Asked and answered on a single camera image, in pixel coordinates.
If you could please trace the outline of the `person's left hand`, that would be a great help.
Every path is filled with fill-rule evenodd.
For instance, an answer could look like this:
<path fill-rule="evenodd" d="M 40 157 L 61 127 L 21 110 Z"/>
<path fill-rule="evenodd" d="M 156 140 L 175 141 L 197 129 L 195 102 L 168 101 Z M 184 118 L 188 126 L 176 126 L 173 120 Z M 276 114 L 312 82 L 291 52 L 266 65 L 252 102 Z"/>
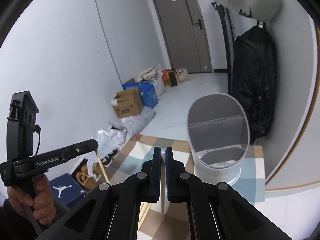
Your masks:
<path fill-rule="evenodd" d="M 22 217 L 27 218 L 24 207 L 32 207 L 33 217 L 42 225 L 51 223 L 56 215 L 56 208 L 46 175 L 40 176 L 36 181 L 38 195 L 33 199 L 19 187 L 7 187 L 9 202 L 12 208 Z"/>

